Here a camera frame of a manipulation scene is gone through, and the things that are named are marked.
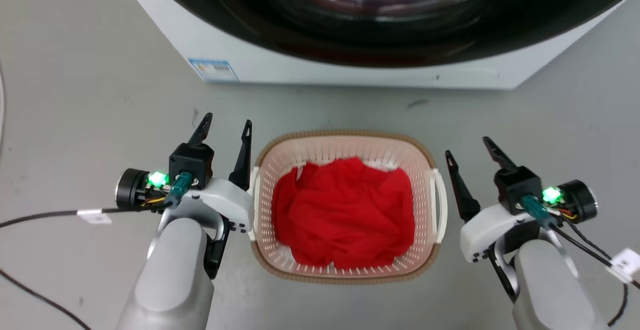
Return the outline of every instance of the washing machine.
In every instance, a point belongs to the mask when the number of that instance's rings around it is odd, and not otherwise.
[[[137,0],[202,80],[510,90],[626,0]]]

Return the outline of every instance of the energy label sticker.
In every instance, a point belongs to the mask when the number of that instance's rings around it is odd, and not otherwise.
[[[189,59],[194,70],[207,82],[239,82],[227,61]]]

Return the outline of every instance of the cable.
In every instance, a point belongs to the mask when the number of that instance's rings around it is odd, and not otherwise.
[[[562,219],[564,222],[567,223],[567,225],[569,225],[569,227],[571,227],[572,230],[574,230],[574,232],[580,236],[580,238],[589,246],[591,246],[592,248],[594,248],[596,251],[598,251],[599,253],[601,253],[602,255],[604,255],[604,257],[606,257],[605,259],[602,258],[597,258],[600,262],[603,262],[606,266],[611,266],[611,262],[609,262],[608,260],[611,260],[611,256],[606,253],[605,250],[602,250],[601,248],[599,248],[596,244],[594,244],[593,242],[591,242],[589,239],[587,239],[587,237],[585,235],[583,235],[583,233],[578,230],[578,227],[576,225],[574,225],[571,221],[567,221],[566,219]],[[580,250],[583,250],[585,252],[587,252],[589,255],[596,255],[595,253],[593,253],[589,248],[584,247],[581,243],[575,241],[573,238],[571,238],[569,235],[565,234],[564,232],[562,232],[561,230],[559,230],[557,227],[553,229],[557,234],[559,234],[560,236],[562,236],[563,238],[567,239],[567,241],[569,241],[570,243],[578,246],[578,248],[580,248]],[[633,282],[634,286],[638,287],[638,282],[634,281]],[[613,318],[606,323],[607,326],[612,327],[615,323],[617,323],[618,320],[620,320],[620,318],[624,315],[627,307],[627,302],[629,300],[629,285],[628,284],[622,284],[622,303],[620,304],[620,307],[617,311],[617,313],[615,314],[615,316],[613,316]]]
[[[611,256],[605,252],[605,250],[602,250],[601,248],[599,248],[596,244],[594,244],[593,242],[591,242],[589,239],[587,239],[587,237],[585,235],[583,235],[583,233],[578,230],[578,226],[574,225],[573,222],[571,221],[567,221],[564,218],[562,219],[565,223],[567,223],[567,225],[569,225],[569,227],[571,227],[571,230],[573,230],[576,235],[580,236],[580,238],[589,246],[591,246],[592,248],[594,248],[594,250],[598,251],[599,253],[601,253],[602,255],[604,255],[604,257],[606,257],[606,259],[611,260]]]
[[[25,291],[26,293],[28,293],[29,295],[37,298],[38,300],[45,302],[48,305],[51,305],[52,307],[55,307],[58,311],[62,312],[63,314],[65,314],[66,316],[69,316],[71,319],[73,319],[73,321],[77,322],[78,325],[82,326],[82,328],[84,328],[85,330],[91,330],[91,327],[89,327],[89,325],[87,325],[84,321],[80,320],[77,316],[75,316],[74,314],[72,314],[69,310],[67,310],[66,308],[62,307],[61,305],[58,305],[57,303],[53,302],[52,300],[49,300],[48,298],[46,298],[45,296],[42,296],[41,294],[37,293],[36,291],[33,291],[32,289],[30,289],[29,287],[23,285],[22,283],[20,283],[18,280],[14,279],[11,275],[9,275],[8,273],[6,273],[3,269],[0,268],[0,276],[4,277],[5,279],[7,279],[9,282],[11,282],[12,284],[16,285],[17,287],[19,287],[20,289],[22,289],[22,291]]]
[[[554,214],[555,216],[561,216],[562,213],[556,209],[551,209],[551,207],[545,207],[548,213]]]
[[[574,214],[574,216],[569,216],[566,213],[561,213],[562,216],[568,218],[569,220],[575,220],[576,218],[578,218],[578,215]]]
[[[19,223],[23,221],[36,220],[38,218],[47,218],[47,217],[55,217],[55,216],[71,216],[77,213],[78,213],[77,211],[71,210],[71,211],[55,211],[55,212],[42,213],[42,214],[31,214],[29,216],[14,218],[13,220],[2,222],[0,223],[0,229],[5,226],[13,225],[14,223]]]
[[[169,207],[170,205],[172,205],[171,202],[169,202],[167,204],[157,204],[157,205],[151,205],[151,206],[142,207],[140,210],[164,209],[165,207]],[[96,211],[96,213],[98,213],[97,210],[101,210],[100,213],[105,213],[105,214],[106,213],[130,213],[130,212],[134,212],[134,210],[122,210],[122,209],[118,209],[117,207],[112,207],[112,208],[108,208],[108,209],[96,209],[96,210],[53,211],[53,212],[50,212],[50,213],[30,214],[28,216],[14,218],[13,220],[0,222],[0,229],[2,229],[3,227],[9,226],[9,225],[13,225],[14,223],[20,223],[20,222],[29,221],[29,220],[36,220],[36,219],[39,219],[39,218],[48,218],[48,217],[57,217],[57,216],[76,216],[76,215],[85,214],[87,211],[91,211],[91,212]]]
[[[590,248],[587,248],[586,246],[584,246],[583,244],[579,243],[578,241],[575,241],[574,238],[572,238],[571,236],[565,234],[564,231],[558,229],[557,226],[555,225],[550,225],[551,229],[553,231],[555,231],[555,233],[557,233],[558,235],[562,236],[563,238],[565,238],[567,241],[569,241],[570,243],[572,243],[574,246],[576,246],[577,248],[580,248],[580,250],[585,251],[587,254],[589,254],[591,257],[593,257],[594,259],[598,260],[599,262],[602,262],[603,264],[605,264],[607,267],[611,266],[611,262],[609,262],[607,259],[605,259],[604,257],[596,254],[593,250],[591,250]]]
[[[164,197],[153,198],[151,200],[144,201],[144,204],[142,204],[142,206],[147,205],[147,204],[155,204],[156,202],[162,202],[162,201],[165,200],[165,198],[167,198],[167,197],[164,196]]]

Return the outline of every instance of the floor stain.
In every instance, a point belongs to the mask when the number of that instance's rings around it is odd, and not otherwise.
[[[420,100],[416,100],[416,101],[412,101],[409,102],[409,104],[406,106],[406,108],[404,109],[405,111],[409,111],[410,109],[416,107],[416,106],[425,106],[428,105],[429,102],[431,102],[431,100],[427,100],[427,99],[420,99]]]
[[[135,107],[135,106],[136,106],[135,102],[133,102],[133,100],[131,99],[131,97],[130,97],[128,94],[126,94],[126,93],[123,93],[123,94],[122,94],[122,102],[124,102],[125,104],[130,104],[130,105],[131,105],[131,106],[133,106],[133,107]]]

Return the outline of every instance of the basket handle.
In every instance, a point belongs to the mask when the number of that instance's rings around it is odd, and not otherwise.
[[[258,216],[256,211],[260,208],[260,167],[255,166],[251,171],[250,180],[249,180],[249,189],[247,189],[247,193],[253,197],[253,213],[249,214],[249,223],[251,223],[251,228],[247,230],[247,235],[249,235],[250,241],[256,240],[256,228],[258,227]]]
[[[436,230],[436,243],[441,243],[442,242],[442,238],[444,238],[444,232],[447,229],[447,215],[449,213],[449,209],[447,207],[447,191],[446,188],[444,186],[444,180],[442,180],[442,175],[440,174],[440,172],[438,171],[437,168],[432,169],[431,171],[431,177],[430,177],[430,182],[431,182],[431,208],[434,209],[434,215],[435,215],[435,208],[436,208],[436,191],[438,191],[438,210],[439,210],[439,222],[438,222],[438,227]]]

